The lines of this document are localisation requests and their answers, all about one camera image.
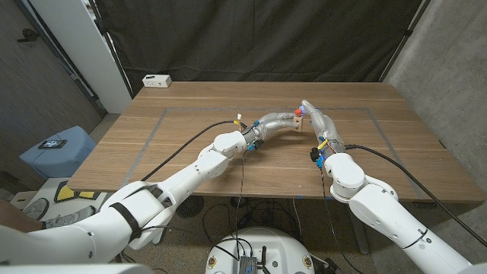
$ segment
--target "blue connector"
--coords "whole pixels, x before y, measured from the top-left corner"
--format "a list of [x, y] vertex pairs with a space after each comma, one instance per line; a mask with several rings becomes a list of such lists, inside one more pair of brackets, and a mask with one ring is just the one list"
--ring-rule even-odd
[[317, 167], [322, 168], [323, 167], [323, 156], [320, 155], [320, 158], [317, 159]]

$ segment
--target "sneaker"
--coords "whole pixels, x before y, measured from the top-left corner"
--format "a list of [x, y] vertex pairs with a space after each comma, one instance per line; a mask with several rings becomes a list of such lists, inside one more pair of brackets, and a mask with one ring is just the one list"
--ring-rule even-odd
[[36, 202], [31, 203], [28, 207], [22, 210], [27, 216], [39, 221], [47, 212], [49, 208], [49, 201], [40, 198]]
[[62, 217], [58, 216], [57, 218], [49, 219], [45, 221], [46, 228], [57, 228], [65, 225], [72, 225], [77, 221], [81, 221], [82, 219], [92, 216], [95, 213], [95, 210], [96, 209], [94, 208], [94, 206], [90, 205], [78, 212]]

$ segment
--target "yellow tag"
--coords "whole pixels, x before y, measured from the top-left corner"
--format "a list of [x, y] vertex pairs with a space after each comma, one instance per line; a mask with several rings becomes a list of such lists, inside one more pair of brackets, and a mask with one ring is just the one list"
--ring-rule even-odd
[[327, 142], [328, 142], [328, 139], [325, 139], [325, 141], [323, 141], [323, 142], [321, 143], [321, 145], [318, 145], [318, 149], [323, 148], [323, 147], [326, 145], [326, 143], [327, 143]]

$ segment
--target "black strap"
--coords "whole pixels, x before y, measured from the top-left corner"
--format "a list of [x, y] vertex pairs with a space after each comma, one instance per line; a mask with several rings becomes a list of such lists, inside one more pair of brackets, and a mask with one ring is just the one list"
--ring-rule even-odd
[[130, 213], [130, 211], [119, 202], [112, 204], [110, 207], [113, 207], [116, 211], [118, 211], [121, 214], [121, 216], [127, 221], [127, 223], [130, 225], [130, 228], [132, 229], [132, 235], [130, 235], [130, 241], [132, 241], [135, 238], [140, 238], [142, 230], [138, 226], [138, 222], [137, 220], [135, 220], [132, 213]]

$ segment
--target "blue bin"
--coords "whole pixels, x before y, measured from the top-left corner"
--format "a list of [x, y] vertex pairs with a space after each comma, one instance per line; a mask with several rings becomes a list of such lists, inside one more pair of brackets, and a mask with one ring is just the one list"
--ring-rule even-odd
[[[68, 141], [62, 148], [39, 149], [45, 140]], [[44, 178], [71, 177], [96, 145], [81, 127], [74, 126], [44, 139], [24, 152], [20, 159]]]

